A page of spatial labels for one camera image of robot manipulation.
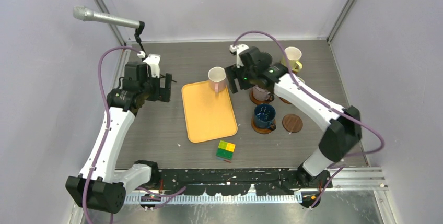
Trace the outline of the pink faceted mug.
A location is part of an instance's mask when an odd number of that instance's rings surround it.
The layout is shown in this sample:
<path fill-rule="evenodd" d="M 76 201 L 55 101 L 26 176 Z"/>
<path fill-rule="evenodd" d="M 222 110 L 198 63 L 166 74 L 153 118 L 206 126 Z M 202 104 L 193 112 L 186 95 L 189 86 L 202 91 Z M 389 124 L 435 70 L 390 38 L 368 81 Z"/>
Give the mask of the pink faceted mug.
<path fill-rule="evenodd" d="M 226 88 L 227 75 L 225 69 L 222 67 L 213 67 L 208 71 L 209 87 L 219 94 Z"/>

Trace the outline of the purple mug black handle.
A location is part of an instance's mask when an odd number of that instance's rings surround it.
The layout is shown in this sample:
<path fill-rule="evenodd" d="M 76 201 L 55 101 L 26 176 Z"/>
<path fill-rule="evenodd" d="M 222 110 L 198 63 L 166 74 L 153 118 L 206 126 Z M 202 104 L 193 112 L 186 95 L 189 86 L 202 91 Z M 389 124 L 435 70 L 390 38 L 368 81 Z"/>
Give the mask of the purple mug black handle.
<path fill-rule="evenodd" d="M 252 101 L 255 104 L 270 103 L 274 101 L 274 99 L 274 95 L 270 91 L 262 89 L 259 86 L 252 88 Z"/>

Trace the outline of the brown wooden coaster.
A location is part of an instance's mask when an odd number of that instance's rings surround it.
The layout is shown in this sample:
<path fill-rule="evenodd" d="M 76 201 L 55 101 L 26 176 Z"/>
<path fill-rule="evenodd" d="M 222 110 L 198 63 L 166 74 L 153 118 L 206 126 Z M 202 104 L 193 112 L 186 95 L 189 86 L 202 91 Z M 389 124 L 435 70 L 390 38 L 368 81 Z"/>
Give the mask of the brown wooden coaster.
<path fill-rule="evenodd" d="M 276 124 L 275 123 L 276 123 L 276 120 L 273 120 L 270 128 L 258 128 L 258 127 L 255 126 L 254 120 L 251 119 L 251 127 L 252 127 L 252 129 L 255 132 L 259 133 L 259 134 L 269 134 L 272 131 L 276 130 Z"/>
<path fill-rule="evenodd" d="M 254 91 L 251 91 L 249 97 L 250 97 L 250 100 L 256 105 L 269 104 L 272 101 L 274 101 L 274 99 L 275 99 L 273 94 L 270 94 L 267 92 L 256 93 Z"/>
<path fill-rule="evenodd" d="M 284 99 L 284 98 L 282 98 L 282 97 L 279 97 L 279 99 L 280 99 L 282 102 L 284 102 L 285 104 L 292 104 L 291 102 L 289 102 L 288 100 L 286 100 L 286 99 Z"/>

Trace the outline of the dark blue mug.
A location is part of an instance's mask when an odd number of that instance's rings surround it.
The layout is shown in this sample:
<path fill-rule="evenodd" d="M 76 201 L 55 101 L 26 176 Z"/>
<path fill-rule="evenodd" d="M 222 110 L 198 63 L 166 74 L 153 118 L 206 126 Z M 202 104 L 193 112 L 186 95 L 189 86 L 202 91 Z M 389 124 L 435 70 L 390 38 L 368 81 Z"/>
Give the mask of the dark blue mug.
<path fill-rule="evenodd" d="M 276 129 L 275 125 L 276 111 L 270 104 L 259 104 L 253 111 L 253 124 L 258 129 L 266 129 L 273 131 Z"/>

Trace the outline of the yellow plastic tray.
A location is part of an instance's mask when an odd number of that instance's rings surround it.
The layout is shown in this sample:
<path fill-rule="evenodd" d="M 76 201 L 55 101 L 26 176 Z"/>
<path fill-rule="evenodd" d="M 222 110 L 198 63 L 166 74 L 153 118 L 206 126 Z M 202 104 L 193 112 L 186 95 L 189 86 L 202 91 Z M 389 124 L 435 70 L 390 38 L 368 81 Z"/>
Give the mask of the yellow plastic tray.
<path fill-rule="evenodd" d="M 238 124 L 229 91 L 216 94 L 208 81 L 184 85 L 181 89 L 188 139 L 192 143 L 233 136 Z"/>

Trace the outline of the yellow-green faceted mug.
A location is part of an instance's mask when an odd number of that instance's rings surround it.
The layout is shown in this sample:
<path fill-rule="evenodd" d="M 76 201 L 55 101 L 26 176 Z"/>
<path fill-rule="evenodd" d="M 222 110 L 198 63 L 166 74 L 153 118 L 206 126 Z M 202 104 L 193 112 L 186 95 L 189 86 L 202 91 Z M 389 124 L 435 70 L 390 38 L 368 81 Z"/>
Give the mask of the yellow-green faceted mug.
<path fill-rule="evenodd" d="M 287 47 L 284 52 L 286 53 L 286 56 L 282 56 L 280 63 L 286 66 L 288 69 L 291 69 L 291 71 L 296 74 L 302 69 L 302 63 L 300 62 L 300 59 L 302 57 L 302 52 L 297 47 Z"/>

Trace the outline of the dark walnut wooden coaster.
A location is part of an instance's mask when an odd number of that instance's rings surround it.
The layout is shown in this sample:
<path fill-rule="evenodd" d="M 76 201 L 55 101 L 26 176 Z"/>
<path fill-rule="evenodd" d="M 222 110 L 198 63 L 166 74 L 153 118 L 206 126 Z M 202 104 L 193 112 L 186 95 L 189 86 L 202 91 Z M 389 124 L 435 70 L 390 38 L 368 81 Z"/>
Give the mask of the dark walnut wooden coaster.
<path fill-rule="evenodd" d="M 290 133 L 298 133 L 303 128 L 302 119 L 295 114 L 287 114 L 282 119 L 282 125 Z"/>

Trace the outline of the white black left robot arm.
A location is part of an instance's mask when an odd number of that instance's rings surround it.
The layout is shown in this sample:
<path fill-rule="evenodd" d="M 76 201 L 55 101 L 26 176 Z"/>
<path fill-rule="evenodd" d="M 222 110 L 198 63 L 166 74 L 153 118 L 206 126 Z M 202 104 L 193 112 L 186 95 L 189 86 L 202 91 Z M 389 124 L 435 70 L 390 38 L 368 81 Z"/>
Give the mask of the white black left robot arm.
<path fill-rule="evenodd" d="M 65 187 L 74 202 L 88 209 L 116 214 L 127 193 L 143 185 L 149 190 L 160 183 L 158 164 L 138 160 L 121 174 L 115 166 L 125 136 L 145 101 L 169 102 L 172 75 L 166 74 L 160 86 L 159 56 L 128 62 L 124 67 L 122 88 L 112 89 L 106 97 L 101 130 L 93 150 L 77 176 L 69 176 Z"/>

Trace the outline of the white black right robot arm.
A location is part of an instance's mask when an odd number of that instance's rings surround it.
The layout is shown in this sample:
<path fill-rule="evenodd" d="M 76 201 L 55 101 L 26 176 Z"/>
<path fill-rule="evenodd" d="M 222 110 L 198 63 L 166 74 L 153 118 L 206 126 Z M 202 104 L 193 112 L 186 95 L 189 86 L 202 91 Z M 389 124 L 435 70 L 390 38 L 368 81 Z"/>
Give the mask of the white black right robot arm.
<path fill-rule="evenodd" d="M 360 111 L 328 101 L 257 47 L 238 44 L 229 51 L 236 57 L 236 63 L 225 69 L 232 93 L 258 86 L 290 102 L 323 130 L 318 148 L 296 171 L 301 187 L 313 187 L 327 167 L 341 161 L 361 140 Z"/>

